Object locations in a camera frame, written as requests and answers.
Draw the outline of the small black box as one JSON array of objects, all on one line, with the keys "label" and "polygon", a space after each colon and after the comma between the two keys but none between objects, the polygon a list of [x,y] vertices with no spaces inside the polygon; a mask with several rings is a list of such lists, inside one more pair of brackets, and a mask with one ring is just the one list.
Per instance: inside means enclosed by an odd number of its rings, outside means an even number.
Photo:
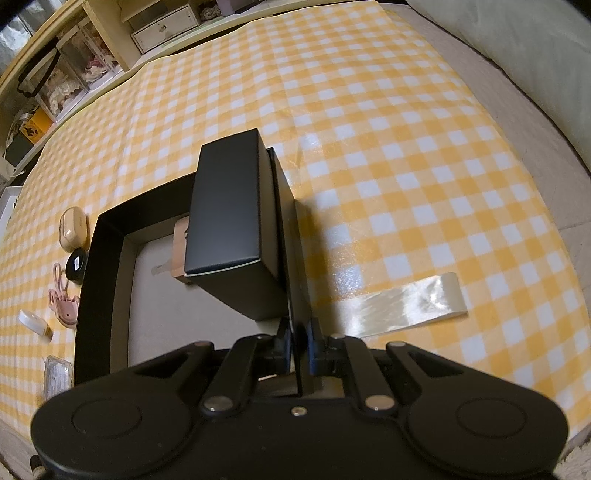
[{"label": "small black box", "polygon": [[184,271],[249,319],[283,321],[290,331],[297,390],[315,390],[308,353],[312,313],[297,205],[276,153],[256,129],[202,146]]}]

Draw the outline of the large black tray box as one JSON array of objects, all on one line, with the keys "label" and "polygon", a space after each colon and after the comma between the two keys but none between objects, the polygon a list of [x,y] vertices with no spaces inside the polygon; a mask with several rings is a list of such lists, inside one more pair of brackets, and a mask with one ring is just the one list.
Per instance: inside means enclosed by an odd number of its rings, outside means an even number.
[{"label": "large black tray box", "polygon": [[173,229],[188,215],[193,184],[188,174],[99,215],[81,289],[75,385],[213,341],[221,302],[171,275]]}]

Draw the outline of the pink eyelash curler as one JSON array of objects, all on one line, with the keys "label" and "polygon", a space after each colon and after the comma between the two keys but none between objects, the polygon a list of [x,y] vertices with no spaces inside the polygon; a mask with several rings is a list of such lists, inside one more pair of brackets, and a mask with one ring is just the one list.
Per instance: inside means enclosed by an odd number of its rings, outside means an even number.
[{"label": "pink eyelash curler", "polygon": [[54,287],[48,290],[49,308],[65,328],[77,326],[79,298],[68,295],[68,279],[63,279],[64,270],[59,263],[53,264]]}]

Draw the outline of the clear plastic packet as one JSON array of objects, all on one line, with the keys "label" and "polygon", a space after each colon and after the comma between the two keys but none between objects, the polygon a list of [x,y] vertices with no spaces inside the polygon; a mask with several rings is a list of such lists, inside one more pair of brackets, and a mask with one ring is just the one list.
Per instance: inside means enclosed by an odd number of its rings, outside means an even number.
[{"label": "clear plastic packet", "polygon": [[43,400],[63,393],[73,387],[73,365],[61,358],[48,356],[45,359]]}]

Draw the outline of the yellow checkered mat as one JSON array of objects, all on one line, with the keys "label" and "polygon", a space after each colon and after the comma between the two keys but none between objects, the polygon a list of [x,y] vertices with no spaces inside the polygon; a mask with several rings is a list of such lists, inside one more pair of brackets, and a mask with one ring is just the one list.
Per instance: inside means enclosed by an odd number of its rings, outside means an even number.
[{"label": "yellow checkered mat", "polygon": [[[468,312],[404,340],[532,387],[590,421],[590,325],[558,218],[469,87],[374,2],[259,19],[143,66],[70,118],[29,174],[1,248],[1,419],[26,434],[43,361],[75,332],[49,308],[58,220],[191,173],[256,128],[298,202],[315,308],[448,271]],[[43,318],[50,343],[18,321]]]}]

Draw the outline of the round black compact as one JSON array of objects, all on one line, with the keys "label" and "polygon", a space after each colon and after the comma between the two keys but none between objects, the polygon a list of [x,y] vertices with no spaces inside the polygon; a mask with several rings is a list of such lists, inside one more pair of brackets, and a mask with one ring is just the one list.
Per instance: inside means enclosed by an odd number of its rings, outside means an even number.
[{"label": "round black compact", "polygon": [[69,281],[76,285],[83,283],[87,259],[87,251],[82,247],[76,248],[70,253],[65,266],[65,275]]}]

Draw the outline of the white tape roll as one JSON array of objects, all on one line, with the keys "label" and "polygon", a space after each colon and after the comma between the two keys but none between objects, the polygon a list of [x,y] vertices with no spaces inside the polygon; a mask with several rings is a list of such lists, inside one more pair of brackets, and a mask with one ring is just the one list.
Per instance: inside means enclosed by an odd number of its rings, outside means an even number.
[{"label": "white tape roll", "polygon": [[18,314],[18,321],[24,327],[39,336],[43,342],[51,342],[53,331],[43,318],[30,311],[20,310]]}]

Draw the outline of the yellow black package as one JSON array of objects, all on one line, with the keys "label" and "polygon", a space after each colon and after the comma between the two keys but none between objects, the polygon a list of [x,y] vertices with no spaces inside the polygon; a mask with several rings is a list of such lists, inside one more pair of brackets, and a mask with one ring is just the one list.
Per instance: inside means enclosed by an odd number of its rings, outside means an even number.
[{"label": "yellow black package", "polygon": [[20,132],[32,143],[38,143],[53,125],[52,119],[41,108],[25,112],[20,117]]}]

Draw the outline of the white drawer box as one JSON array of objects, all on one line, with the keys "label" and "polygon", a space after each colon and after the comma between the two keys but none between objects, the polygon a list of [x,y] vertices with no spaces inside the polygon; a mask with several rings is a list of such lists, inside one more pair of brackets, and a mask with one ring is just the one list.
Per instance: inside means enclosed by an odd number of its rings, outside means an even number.
[{"label": "white drawer box", "polygon": [[185,4],[133,32],[131,38],[139,51],[145,54],[198,25],[195,9]]}]

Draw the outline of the long wooden shelf unit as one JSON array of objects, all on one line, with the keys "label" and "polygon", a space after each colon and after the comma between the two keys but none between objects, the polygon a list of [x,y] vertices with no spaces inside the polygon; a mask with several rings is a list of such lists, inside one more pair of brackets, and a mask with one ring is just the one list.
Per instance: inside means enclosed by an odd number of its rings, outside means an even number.
[{"label": "long wooden shelf unit", "polygon": [[[131,34],[190,4],[199,25],[142,54]],[[147,62],[242,26],[263,12],[260,1],[65,1],[32,35],[1,75],[1,180],[9,184],[39,155],[53,132]],[[56,42],[60,59],[35,97],[17,91],[18,76],[45,45]],[[20,117],[41,107],[53,125],[32,144]]]}]

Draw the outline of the grey pillow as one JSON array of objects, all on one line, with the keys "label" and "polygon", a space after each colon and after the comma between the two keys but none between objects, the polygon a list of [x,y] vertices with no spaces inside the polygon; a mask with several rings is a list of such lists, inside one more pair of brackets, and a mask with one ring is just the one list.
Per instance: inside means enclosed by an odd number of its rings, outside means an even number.
[{"label": "grey pillow", "polygon": [[590,19],[569,1],[412,1],[492,60],[590,162]]}]

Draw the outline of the silver grey curtain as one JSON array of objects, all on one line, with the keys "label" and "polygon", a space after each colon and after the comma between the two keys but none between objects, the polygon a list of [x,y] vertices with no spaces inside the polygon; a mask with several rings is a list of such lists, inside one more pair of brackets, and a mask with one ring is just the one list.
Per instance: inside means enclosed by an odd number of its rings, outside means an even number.
[{"label": "silver grey curtain", "polygon": [[8,64],[24,48],[32,35],[62,5],[61,1],[31,1],[21,10],[7,26],[1,29],[1,69]]}]

